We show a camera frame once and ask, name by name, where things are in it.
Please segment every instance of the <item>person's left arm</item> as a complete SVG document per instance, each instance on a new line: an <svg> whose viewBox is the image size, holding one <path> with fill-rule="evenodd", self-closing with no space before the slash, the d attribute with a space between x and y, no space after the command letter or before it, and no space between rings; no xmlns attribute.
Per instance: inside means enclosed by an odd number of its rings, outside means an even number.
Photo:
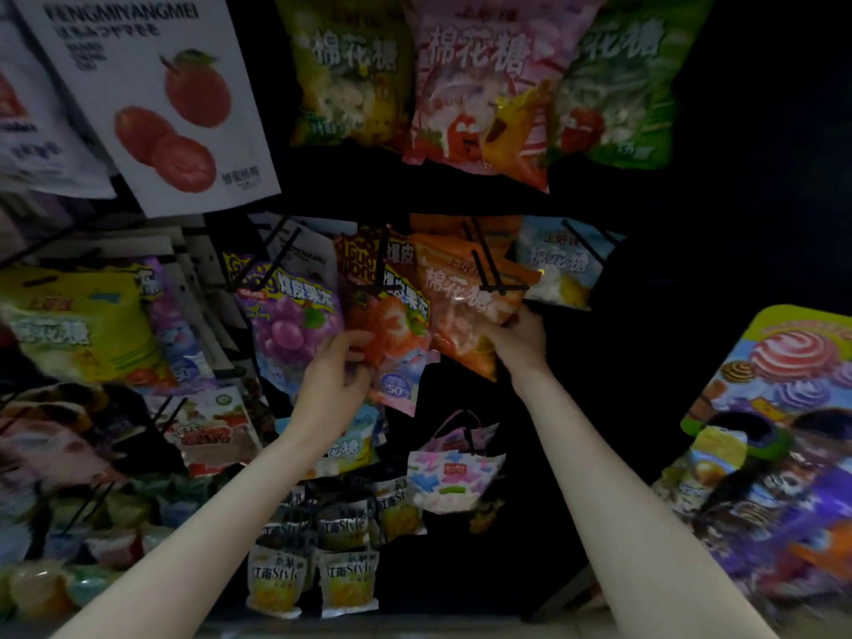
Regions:
<svg viewBox="0 0 852 639"><path fill-rule="evenodd" d="M323 342L282 436L54 638L193 636L269 517L363 403L370 374L347 376L344 364L362 360L349 347L370 338L351 331Z"/></svg>

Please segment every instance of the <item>person's right arm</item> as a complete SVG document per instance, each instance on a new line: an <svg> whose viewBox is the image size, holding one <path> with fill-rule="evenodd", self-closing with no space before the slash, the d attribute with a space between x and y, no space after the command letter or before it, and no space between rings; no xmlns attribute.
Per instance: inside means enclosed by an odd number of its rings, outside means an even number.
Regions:
<svg viewBox="0 0 852 639"><path fill-rule="evenodd" d="M530 412L619 630L628 639L776 639L728 575L591 425L544 360L526 307L484 330Z"/></svg>

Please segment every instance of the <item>forearm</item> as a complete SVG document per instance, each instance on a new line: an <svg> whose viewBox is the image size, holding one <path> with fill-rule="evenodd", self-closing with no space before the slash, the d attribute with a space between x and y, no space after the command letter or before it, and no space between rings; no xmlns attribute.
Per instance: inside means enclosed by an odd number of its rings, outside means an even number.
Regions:
<svg viewBox="0 0 852 639"><path fill-rule="evenodd" d="M635 639L775 637L553 375L542 372L522 381L519 394L622 634Z"/></svg>
<svg viewBox="0 0 852 639"><path fill-rule="evenodd" d="M193 636L263 525L325 450L289 432L55 637Z"/></svg>

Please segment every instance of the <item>person's left hand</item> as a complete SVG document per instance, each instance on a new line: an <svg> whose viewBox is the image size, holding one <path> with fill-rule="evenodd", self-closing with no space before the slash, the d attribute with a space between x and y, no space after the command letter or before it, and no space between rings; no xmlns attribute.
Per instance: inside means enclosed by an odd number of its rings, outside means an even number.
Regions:
<svg viewBox="0 0 852 639"><path fill-rule="evenodd" d="M360 362L364 354L350 347L363 347L372 339L367 331L345 331L330 336L317 347L317 354L305 370L305 379L286 433L321 447L331 446L355 417L370 387L370 371L359 365L355 374L346 373L346 362Z"/></svg>

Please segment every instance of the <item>purple swirl candy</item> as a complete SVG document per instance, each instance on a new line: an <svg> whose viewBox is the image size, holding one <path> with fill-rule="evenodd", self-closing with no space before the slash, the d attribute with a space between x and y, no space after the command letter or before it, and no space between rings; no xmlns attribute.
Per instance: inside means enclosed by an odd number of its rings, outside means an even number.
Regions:
<svg viewBox="0 0 852 639"><path fill-rule="evenodd" d="M800 379L775 388L775 400L792 410L813 410L832 397L828 386L815 379Z"/></svg>
<svg viewBox="0 0 852 639"><path fill-rule="evenodd" d="M852 362L845 361L834 369L828 380L838 387L852 390Z"/></svg>

